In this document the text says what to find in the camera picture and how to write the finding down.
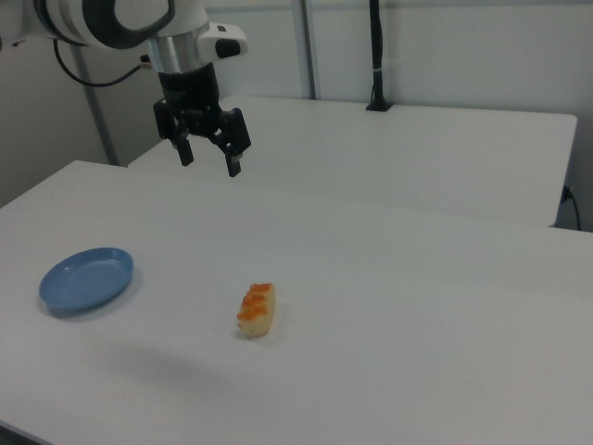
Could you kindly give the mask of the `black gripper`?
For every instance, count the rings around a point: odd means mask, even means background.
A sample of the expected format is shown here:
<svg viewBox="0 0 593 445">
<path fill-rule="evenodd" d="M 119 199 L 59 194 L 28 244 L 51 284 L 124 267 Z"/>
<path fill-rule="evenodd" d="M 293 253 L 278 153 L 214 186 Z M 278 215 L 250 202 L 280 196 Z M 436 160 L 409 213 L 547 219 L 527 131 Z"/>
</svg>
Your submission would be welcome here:
<svg viewBox="0 0 593 445">
<path fill-rule="evenodd" d="M 208 136 L 224 154 L 229 176 L 237 176 L 251 139 L 239 108 L 221 110 L 214 64 L 186 73 L 160 73 L 158 79 L 164 94 L 153 106 L 159 137 L 171 142 L 186 167 L 194 161 L 188 133 Z"/>
</svg>

